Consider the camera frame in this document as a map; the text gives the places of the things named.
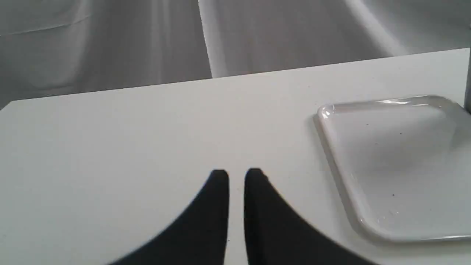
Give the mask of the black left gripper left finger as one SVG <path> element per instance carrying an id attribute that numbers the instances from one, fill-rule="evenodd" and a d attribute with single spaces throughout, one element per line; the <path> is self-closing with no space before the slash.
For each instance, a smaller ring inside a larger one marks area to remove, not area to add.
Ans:
<path id="1" fill-rule="evenodd" d="M 148 243 L 115 265 L 222 265 L 229 218 L 229 176 L 213 170 L 187 208 Z"/>

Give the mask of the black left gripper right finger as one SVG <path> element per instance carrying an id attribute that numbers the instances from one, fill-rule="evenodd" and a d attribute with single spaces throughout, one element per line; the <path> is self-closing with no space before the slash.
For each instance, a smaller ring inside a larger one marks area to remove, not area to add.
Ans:
<path id="1" fill-rule="evenodd" d="M 301 218 L 259 168 L 244 181 L 244 230 L 250 265 L 370 265 Z"/>

